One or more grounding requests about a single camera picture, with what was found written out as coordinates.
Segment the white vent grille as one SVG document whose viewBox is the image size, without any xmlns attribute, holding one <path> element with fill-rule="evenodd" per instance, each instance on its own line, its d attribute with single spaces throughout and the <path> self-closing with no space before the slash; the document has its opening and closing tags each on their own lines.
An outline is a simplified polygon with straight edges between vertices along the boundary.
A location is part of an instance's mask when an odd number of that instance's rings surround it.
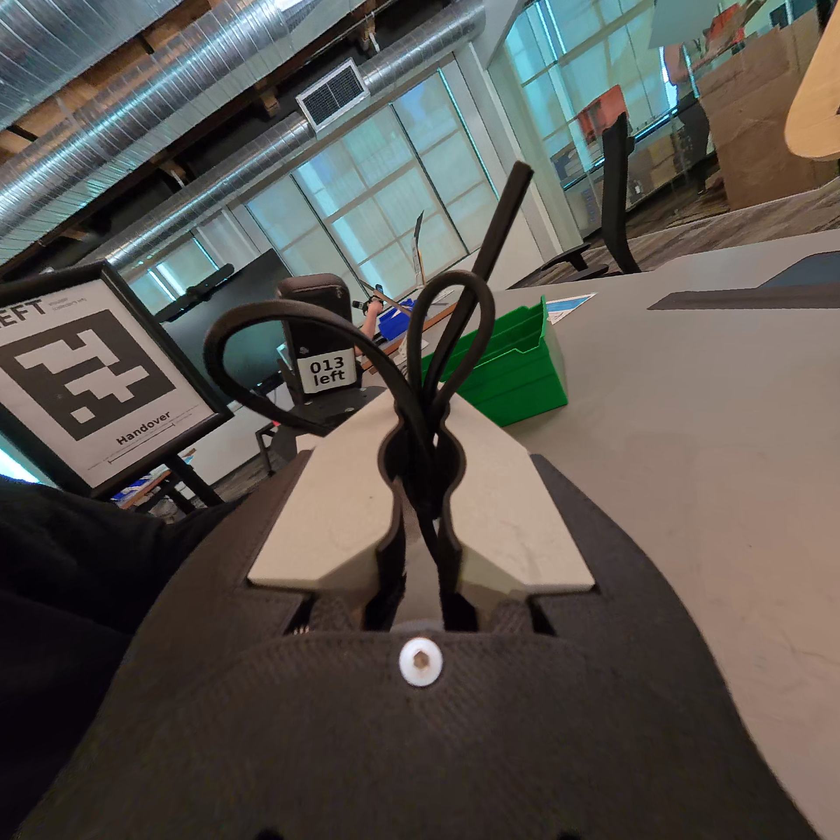
<svg viewBox="0 0 840 840">
<path fill-rule="evenodd" d="M 315 134 L 332 126 L 371 98 L 353 59 L 347 59 L 296 96 L 302 116 Z"/>
</svg>

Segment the black white marker board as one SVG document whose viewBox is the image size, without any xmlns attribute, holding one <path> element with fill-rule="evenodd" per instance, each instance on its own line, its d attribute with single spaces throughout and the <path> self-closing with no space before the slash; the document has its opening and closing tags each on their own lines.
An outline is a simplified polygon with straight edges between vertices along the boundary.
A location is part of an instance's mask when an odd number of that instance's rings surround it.
<svg viewBox="0 0 840 840">
<path fill-rule="evenodd" d="M 1 404 L 24 457 L 100 500 L 234 416 L 108 262 L 2 283 Z"/>
</svg>

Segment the black office chair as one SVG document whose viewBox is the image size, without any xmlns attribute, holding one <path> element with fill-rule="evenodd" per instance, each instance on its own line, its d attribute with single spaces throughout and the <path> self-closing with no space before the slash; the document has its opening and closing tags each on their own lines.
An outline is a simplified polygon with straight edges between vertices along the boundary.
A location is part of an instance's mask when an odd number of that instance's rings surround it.
<svg viewBox="0 0 840 840">
<path fill-rule="evenodd" d="M 627 113 L 622 111 L 602 133 L 604 178 L 602 194 L 602 241 L 618 272 L 633 275 L 642 270 L 636 262 L 627 239 L 628 158 L 634 151 L 634 137 L 629 132 Z M 536 272 L 541 277 L 561 264 L 575 269 L 561 281 L 588 280 L 610 273 L 606 264 L 588 265 L 584 257 L 591 245 L 583 243 L 551 258 Z"/>
</svg>

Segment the blue plastic bin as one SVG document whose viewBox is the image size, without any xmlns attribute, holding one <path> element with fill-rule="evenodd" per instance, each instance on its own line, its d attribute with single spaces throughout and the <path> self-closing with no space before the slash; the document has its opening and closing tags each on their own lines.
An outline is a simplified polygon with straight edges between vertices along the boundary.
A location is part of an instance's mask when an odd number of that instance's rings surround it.
<svg viewBox="0 0 840 840">
<path fill-rule="evenodd" d="M 398 339 L 408 330 L 414 299 L 408 298 L 400 303 L 399 308 L 390 308 L 379 316 L 377 326 L 385 341 Z"/>
</svg>

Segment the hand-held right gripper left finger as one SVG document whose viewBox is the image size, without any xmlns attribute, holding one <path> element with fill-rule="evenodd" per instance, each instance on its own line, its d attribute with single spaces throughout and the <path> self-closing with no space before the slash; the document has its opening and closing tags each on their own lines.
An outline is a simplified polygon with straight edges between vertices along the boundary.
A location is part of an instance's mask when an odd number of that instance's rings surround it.
<svg viewBox="0 0 840 840">
<path fill-rule="evenodd" d="M 365 629 L 389 630 L 404 595 L 402 503 L 381 449 L 397 430 L 380 394 L 305 454 L 247 580 L 340 599 Z"/>
</svg>

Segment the black TV screen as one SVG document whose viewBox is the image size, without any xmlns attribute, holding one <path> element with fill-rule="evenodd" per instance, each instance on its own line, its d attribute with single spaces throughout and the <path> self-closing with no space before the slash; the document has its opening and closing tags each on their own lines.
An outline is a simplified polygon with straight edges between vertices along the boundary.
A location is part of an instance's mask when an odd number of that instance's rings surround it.
<svg viewBox="0 0 840 840">
<path fill-rule="evenodd" d="M 163 330 L 193 364 L 218 399 L 230 402 L 230 398 L 212 381 L 203 362 L 203 345 L 208 330 L 233 308 L 251 302 L 274 300 L 278 282 L 288 278 L 290 273 L 276 252 L 268 250 L 236 271 L 209 298 L 187 308 L 173 306 L 171 303 L 156 314 Z M 278 348 L 285 343 L 279 322 L 266 322 L 245 329 L 227 344 L 224 354 L 226 371 L 239 384 L 253 389 L 278 374 Z"/>
</svg>

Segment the cardboard box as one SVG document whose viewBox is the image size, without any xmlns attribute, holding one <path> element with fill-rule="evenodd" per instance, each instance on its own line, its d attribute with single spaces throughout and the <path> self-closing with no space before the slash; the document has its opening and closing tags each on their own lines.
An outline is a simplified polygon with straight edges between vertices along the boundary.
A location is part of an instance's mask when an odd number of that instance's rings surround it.
<svg viewBox="0 0 840 840">
<path fill-rule="evenodd" d="M 837 178 L 837 164 L 794 155 L 784 126 L 821 33 L 812 8 L 786 28 L 750 38 L 700 81 L 732 211 L 809 192 Z"/>
</svg>

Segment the printed paper sheet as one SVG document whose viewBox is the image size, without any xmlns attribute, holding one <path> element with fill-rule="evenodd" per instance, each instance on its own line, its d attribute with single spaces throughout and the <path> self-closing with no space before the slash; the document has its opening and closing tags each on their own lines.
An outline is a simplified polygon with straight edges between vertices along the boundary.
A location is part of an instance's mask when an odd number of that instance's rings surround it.
<svg viewBox="0 0 840 840">
<path fill-rule="evenodd" d="M 583 306 L 586 302 L 595 297 L 596 292 L 585 293 L 573 297 L 562 298 L 558 300 L 546 301 L 546 312 L 548 321 L 551 324 L 556 324 L 574 310 Z"/>
</svg>

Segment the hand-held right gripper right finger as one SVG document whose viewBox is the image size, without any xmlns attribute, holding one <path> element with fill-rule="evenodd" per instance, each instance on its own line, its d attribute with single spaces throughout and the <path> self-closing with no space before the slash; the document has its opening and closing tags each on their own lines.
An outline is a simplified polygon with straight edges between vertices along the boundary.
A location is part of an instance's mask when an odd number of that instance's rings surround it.
<svg viewBox="0 0 840 840">
<path fill-rule="evenodd" d="M 437 432 L 436 513 L 447 631 L 480 629 L 502 602 L 595 585 L 528 450 L 460 396 Z"/>
</svg>

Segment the green plastic bin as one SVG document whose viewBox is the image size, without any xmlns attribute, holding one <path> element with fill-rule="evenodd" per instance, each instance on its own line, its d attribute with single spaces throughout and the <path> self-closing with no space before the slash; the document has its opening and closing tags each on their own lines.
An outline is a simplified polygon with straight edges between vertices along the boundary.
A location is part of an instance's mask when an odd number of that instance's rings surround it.
<svg viewBox="0 0 840 840">
<path fill-rule="evenodd" d="M 485 352 L 457 394 L 499 427 L 569 404 L 564 357 L 545 296 L 497 318 Z"/>
</svg>

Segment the silver spiral ventilation duct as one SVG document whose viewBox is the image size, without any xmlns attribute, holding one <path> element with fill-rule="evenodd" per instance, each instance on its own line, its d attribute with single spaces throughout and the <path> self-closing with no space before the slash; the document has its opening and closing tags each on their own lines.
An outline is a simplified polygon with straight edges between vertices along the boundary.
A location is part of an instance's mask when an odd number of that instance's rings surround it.
<svg viewBox="0 0 840 840">
<path fill-rule="evenodd" d="M 362 2 L 217 2 L 2 166 L 2 261 L 87 207 Z"/>
<path fill-rule="evenodd" d="M 183 2 L 2 2 L 2 130 L 60 92 L 84 71 L 141 36 Z M 285 38 L 294 14 L 281 2 L 204 2 L 205 14 L 176 29 L 111 84 L 96 88 L 83 109 L 67 117 L 97 119 L 154 90 L 185 60 L 215 61 L 235 70 Z"/>
<path fill-rule="evenodd" d="M 268 175 L 285 172 L 316 143 L 347 130 L 400 96 L 411 81 L 481 35 L 486 19 L 483 2 L 447 5 L 363 63 L 359 74 L 367 95 L 340 112 L 325 128 L 315 129 L 302 112 L 294 111 L 80 259 L 77 266 L 107 261 L 114 269 L 125 270 L 157 254 Z"/>
</svg>

